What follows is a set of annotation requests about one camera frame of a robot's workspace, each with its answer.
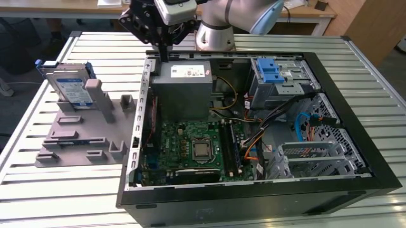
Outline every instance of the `blue drive bay latch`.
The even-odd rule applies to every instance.
[[[265,83],[284,83],[285,78],[280,75],[280,66],[273,58],[258,58],[257,67]]]

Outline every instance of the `blue cable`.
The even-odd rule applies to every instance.
[[[306,116],[308,118],[310,118],[310,115],[308,113],[300,113],[298,116],[297,116],[297,119],[294,121],[294,129],[297,131],[298,140],[301,142],[304,142],[304,137],[302,137],[302,134],[301,134],[301,126],[300,126],[302,115]]]

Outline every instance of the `metal table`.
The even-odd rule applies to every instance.
[[[406,103],[352,43],[340,37],[237,35],[238,50],[316,52],[406,186]],[[85,32],[71,37],[58,58],[66,63],[90,60],[103,90],[113,99],[138,97],[145,45],[129,33]],[[194,49],[190,36],[175,50]],[[59,107],[58,95],[43,83],[0,156],[0,227],[137,228],[115,208],[122,165],[37,168],[35,157]],[[302,228],[405,227],[406,187],[369,198],[332,215],[278,218],[186,227]]]

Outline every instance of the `perforated metal panel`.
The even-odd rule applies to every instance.
[[[320,94],[312,102],[305,103],[305,112],[310,114],[317,114],[324,117],[337,117],[336,111],[333,110],[332,104],[324,94]],[[309,118],[301,118],[301,126],[309,124]],[[345,155],[352,157],[353,162],[357,167],[365,167],[365,162],[360,156],[357,147],[354,146],[348,131],[341,128],[334,128],[328,125],[321,125],[316,127],[314,130],[314,141],[333,141],[338,142],[345,147]],[[308,138],[306,131],[301,131],[304,139]]]

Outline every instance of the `ram slot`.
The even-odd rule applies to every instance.
[[[232,125],[229,123],[220,124],[220,135],[225,162],[225,173],[228,176],[234,177],[238,174],[238,166],[234,152],[234,141]]]
[[[233,152],[236,157],[236,164],[238,168],[238,173],[242,173],[241,167],[242,167],[242,160],[241,160],[241,153],[240,153],[240,144],[237,143],[237,135],[233,129],[233,125],[230,124],[230,131],[232,131],[232,138],[233,138]]]

